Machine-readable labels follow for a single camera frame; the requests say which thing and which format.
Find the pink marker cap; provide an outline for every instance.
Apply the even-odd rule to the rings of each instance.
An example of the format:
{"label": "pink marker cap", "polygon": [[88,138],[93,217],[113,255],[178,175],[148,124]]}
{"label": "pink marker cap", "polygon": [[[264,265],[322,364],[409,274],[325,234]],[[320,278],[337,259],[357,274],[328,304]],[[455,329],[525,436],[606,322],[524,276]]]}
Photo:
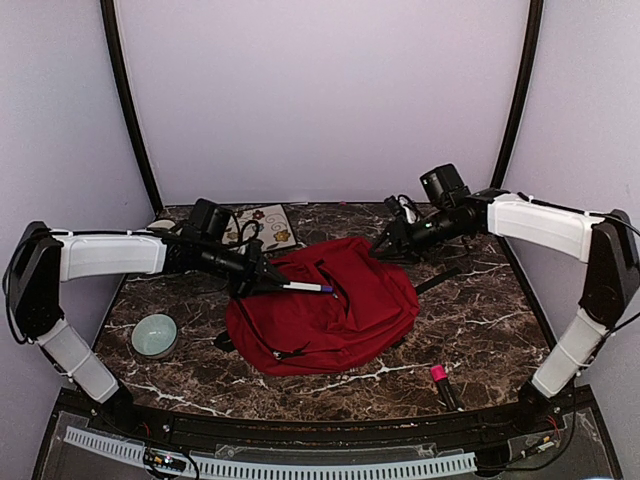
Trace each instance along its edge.
{"label": "pink marker cap", "polygon": [[431,367],[431,376],[433,377],[434,382],[439,382],[440,380],[447,378],[447,372],[444,371],[444,367],[442,365],[436,365],[435,367]]}

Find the backpack strap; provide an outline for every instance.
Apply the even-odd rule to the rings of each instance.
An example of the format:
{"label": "backpack strap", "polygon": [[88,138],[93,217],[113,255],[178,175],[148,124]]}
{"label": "backpack strap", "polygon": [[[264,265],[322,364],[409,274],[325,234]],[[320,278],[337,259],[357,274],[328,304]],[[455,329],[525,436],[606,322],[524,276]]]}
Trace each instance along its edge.
{"label": "backpack strap", "polygon": [[223,352],[227,353],[233,352],[236,349],[235,345],[231,341],[228,330],[225,330],[220,335],[218,335],[213,341],[213,344]]}
{"label": "backpack strap", "polygon": [[458,267],[453,267],[452,269],[447,270],[446,272],[443,272],[439,275],[436,275],[435,277],[430,278],[426,282],[422,282],[420,285],[417,285],[415,287],[416,293],[418,295],[421,295],[427,290],[431,290],[433,287],[437,287],[441,283],[446,282],[450,278],[455,277],[460,273],[462,273],[462,270],[460,270]]}

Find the black metal frame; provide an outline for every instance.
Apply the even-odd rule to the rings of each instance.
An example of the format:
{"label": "black metal frame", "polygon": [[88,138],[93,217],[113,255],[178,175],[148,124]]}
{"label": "black metal frame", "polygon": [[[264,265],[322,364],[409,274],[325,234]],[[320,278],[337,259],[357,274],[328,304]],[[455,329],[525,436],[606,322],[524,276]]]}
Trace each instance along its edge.
{"label": "black metal frame", "polygon": [[522,113],[524,112],[524,105],[529,91],[529,81],[531,80],[531,72],[533,71],[536,47],[538,46],[543,6],[543,0],[531,0],[529,4],[529,18],[527,20],[527,30],[524,35],[524,46],[522,47],[518,79],[516,80],[516,87],[513,92],[511,110],[509,111],[507,126],[504,130],[498,161],[496,162],[493,177],[491,178],[490,186],[493,188],[502,188],[505,176],[507,175],[507,169],[509,168],[513,147],[516,143],[516,137],[518,136],[520,120],[522,119]]}
{"label": "black metal frame", "polygon": [[151,207],[154,212],[158,214],[163,208],[162,199],[160,198],[156,179],[153,176],[153,170],[151,169],[151,163],[149,162],[147,149],[145,148],[144,140],[142,138],[140,124],[138,123],[138,116],[133,104],[133,97],[131,96],[131,87],[127,77],[127,69],[125,66],[124,55],[122,53],[120,34],[118,32],[115,5],[113,0],[100,0],[100,6],[102,7],[104,33],[107,39],[107,46],[109,48],[113,77],[116,82],[116,88],[118,89],[118,96],[120,97],[122,115],[124,116],[124,120],[127,124],[129,138],[131,139],[131,146],[133,147],[133,153],[136,156],[136,161],[138,163],[138,168],[140,169],[140,175],[142,176],[144,187],[147,191],[147,196],[149,197],[149,201],[151,202]]}
{"label": "black metal frame", "polygon": [[[560,412],[549,411],[545,414],[554,413],[562,418],[563,415],[572,413],[573,399],[570,394],[571,391],[566,390],[555,398],[554,407],[560,408]],[[93,407],[93,404],[80,392],[62,389],[40,447],[32,476],[34,480],[38,480],[42,474],[60,412],[87,417],[91,428],[122,434],[100,417],[92,416]],[[508,439],[521,435],[521,432],[516,431],[512,426],[482,426],[483,423],[503,423],[505,419],[513,416],[514,408],[516,405],[510,404],[473,412],[447,413],[404,420],[304,423],[211,418],[136,406],[141,418],[153,432],[152,440],[202,452],[215,452],[216,447],[221,445],[341,450],[436,443],[439,450],[462,448],[467,452],[474,451],[480,454],[503,449]],[[588,385],[576,389],[576,408],[578,410],[591,408],[611,471],[615,478],[622,478],[622,471],[609,432],[591,387]],[[549,429],[549,425],[544,421],[544,415],[541,415],[540,419],[533,431]],[[169,426],[168,432],[165,432],[164,425]]]}

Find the light green bowl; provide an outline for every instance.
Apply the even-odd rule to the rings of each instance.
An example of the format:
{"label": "light green bowl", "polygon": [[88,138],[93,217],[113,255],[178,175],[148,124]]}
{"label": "light green bowl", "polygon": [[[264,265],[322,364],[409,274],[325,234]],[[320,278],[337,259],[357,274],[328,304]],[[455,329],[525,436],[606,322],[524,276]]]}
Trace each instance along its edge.
{"label": "light green bowl", "polygon": [[140,355],[158,359],[169,355],[176,346],[178,328],[171,317],[162,314],[144,317],[131,333],[133,348]]}

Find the red backpack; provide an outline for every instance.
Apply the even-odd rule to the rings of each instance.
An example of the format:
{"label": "red backpack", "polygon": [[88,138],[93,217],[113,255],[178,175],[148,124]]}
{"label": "red backpack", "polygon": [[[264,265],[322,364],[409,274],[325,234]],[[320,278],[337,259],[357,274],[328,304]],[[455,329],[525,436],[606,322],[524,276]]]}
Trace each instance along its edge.
{"label": "red backpack", "polygon": [[364,365],[402,340],[420,310],[405,271],[369,256],[364,238],[313,245],[272,263],[297,282],[333,294],[272,293],[231,300],[228,336],[269,375],[337,373]]}

